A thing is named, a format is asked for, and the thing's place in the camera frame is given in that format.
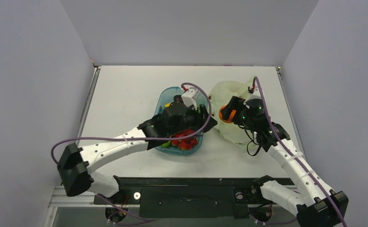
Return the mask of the orange fake fruit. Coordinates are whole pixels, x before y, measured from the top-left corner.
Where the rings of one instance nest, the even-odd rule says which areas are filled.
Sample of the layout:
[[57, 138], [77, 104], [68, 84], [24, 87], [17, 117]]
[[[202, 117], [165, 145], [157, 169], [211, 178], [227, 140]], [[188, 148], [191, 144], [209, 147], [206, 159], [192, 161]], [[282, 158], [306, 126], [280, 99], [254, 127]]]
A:
[[225, 123], [233, 123], [236, 112], [233, 108], [224, 105], [219, 109], [219, 118]]

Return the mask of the light green plastic bag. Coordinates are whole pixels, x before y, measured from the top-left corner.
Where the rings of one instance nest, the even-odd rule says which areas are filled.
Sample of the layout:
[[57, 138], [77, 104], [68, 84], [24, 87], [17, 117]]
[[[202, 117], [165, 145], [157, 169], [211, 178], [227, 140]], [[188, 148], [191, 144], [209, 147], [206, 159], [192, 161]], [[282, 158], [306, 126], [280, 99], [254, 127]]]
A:
[[249, 97], [248, 87], [253, 85], [254, 77], [251, 77], [247, 82], [238, 81], [221, 81], [217, 83], [209, 93], [209, 98], [212, 107], [212, 118], [217, 121], [217, 126], [214, 130], [224, 139], [235, 145], [246, 146], [252, 139], [252, 133], [233, 123], [225, 123], [219, 118], [219, 109], [227, 105], [232, 96], [247, 99]]

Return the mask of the teal plastic tub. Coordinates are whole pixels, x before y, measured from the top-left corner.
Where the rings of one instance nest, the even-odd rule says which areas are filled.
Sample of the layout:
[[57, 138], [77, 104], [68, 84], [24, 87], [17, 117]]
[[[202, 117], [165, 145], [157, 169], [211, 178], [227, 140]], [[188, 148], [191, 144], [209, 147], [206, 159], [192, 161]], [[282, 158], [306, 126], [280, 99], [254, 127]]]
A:
[[[165, 89], [159, 97], [154, 115], [162, 114], [162, 112], [164, 110], [164, 105], [173, 102], [173, 98], [174, 98], [175, 95], [180, 95], [181, 96], [183, 93], [184, 93], [184, 91], [179, 87], [169, 87], [169, 88]], [[209, 111], [208, 101], [207, 101], [207, 99], [205, 98], [205, 96], [203, 94], [201, 94], [201, 96], [197, 100], [197, 105], [200, 105], [201, 103], [204, 103], [205, 105], [207, 105], [207, 109]], [[184, 131], [184, 130], [179, 130], [178, 132], [173, 132], [174, 133], [173, 135], [175, 135], [177, 133], [180, 133], [182, 131]], [[171, 155], [187, 156], [187, 155], [193, 154], [195, 151], [197, 151], [201, 147], [202, 140], [203, 140], [203, 132], [199, 132], [195, 136], [198, 139], [198, 145], [196, 145], [192, 150], [180, 151], [179, 149], [174, 148], [171, 145], [168, 148], [162, 148], [161, 146], [158, 146], [158, 147], [156, 147], [156, 150], [161, 151], [163, 153], [171, 154]]]

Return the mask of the red yellow fake lychee bunch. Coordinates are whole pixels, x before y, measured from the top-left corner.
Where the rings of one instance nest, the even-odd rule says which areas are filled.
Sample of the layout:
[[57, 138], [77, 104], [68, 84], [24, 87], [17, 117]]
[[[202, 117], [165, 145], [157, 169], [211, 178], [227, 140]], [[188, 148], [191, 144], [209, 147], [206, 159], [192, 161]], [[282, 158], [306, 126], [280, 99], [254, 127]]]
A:
[[[193, 134], [193, 133], [194, 133], [194, 130], [187, 129], [187, 130], [184, 130], [180, 133], [173, 135], [172, 138], [181, 138], [181, 137], [185, 137], [190, 134]], [[196, 145], [198, 145], [198, 139], [196, 136], [192, 136], [186, 139], [172, 140], [170, 144], [171, 146], [179, 149], [180, 151], [188, 151], [188, 150], [192, 150]]]

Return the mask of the green fake apple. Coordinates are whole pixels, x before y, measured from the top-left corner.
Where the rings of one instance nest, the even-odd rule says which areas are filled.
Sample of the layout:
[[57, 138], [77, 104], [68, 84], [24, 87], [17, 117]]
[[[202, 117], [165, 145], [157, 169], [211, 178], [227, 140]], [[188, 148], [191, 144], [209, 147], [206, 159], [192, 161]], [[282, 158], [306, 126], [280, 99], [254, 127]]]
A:
[[169, 141], [167, 141], [167, 142], [165, 142], [165, 143], [163, 143], [162, 145], [160, 145], [162, 148], [168, 148], [169, 146], [170, 146], [170, 144], [171, 144], [171, 141], [169, 140]]

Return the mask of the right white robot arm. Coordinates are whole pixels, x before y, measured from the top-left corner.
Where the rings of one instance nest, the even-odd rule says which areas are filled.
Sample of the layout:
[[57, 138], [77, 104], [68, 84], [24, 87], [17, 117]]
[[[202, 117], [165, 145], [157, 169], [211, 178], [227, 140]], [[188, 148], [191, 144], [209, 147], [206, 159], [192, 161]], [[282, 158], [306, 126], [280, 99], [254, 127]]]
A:
[[294, 215], [301, 227], [346, 226], [344, 219], [349, 199], [336, 192], [312, 169], [298, 151], [289, 134], [271, 121], [263, 98], [248, 100], [233, 96], [219, 110], [223, 122], [250, 131], [257, 144], [286, 172], [297, 188], [294, 192], [269, 176], [250, 189], [256, 202], [270, 200]]

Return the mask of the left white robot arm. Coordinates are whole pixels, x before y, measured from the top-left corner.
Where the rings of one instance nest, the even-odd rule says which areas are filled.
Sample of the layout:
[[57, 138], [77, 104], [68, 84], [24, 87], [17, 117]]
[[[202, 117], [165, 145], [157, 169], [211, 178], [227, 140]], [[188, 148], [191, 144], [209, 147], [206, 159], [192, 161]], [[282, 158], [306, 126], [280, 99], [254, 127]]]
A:
[[207, 112], [205, 105], [187, 107], [182, 102], [174, 102], [162, 113], [116, 137], [102, 139], [100, 143], [78, 147], [67, 145], [57, 164], [67, 196], [78, 196], [93, 192], [105, 196], [112, 203], [124, 199], [124, 189], [116, 176], [107, 176], [97, 170], [102, 166], [127, 155], [158, 147], [173, 135], [193, 130], [206, 133], [217, 125]]

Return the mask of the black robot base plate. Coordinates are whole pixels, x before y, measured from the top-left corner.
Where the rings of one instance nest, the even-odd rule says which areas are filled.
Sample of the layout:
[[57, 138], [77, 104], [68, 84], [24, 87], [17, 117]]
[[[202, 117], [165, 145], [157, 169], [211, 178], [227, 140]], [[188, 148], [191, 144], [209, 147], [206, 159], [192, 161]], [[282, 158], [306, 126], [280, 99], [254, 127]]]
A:
[[114, 204], [138, 208], [142, 218], [246, 218], [254, 205], [268, 203], [256, 178], [121, 177]]

